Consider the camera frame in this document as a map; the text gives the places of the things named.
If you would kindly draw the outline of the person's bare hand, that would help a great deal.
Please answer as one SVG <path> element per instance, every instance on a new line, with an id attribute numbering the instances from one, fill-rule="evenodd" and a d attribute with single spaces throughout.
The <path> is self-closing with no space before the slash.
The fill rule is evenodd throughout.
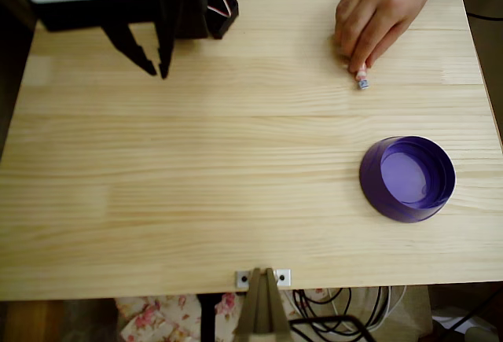
<path id="1" fill-rule="evenodd" d="M 427 0 L 341 0 L 335 40 L 348 71 L 371 68 L 414 22 Z"/>

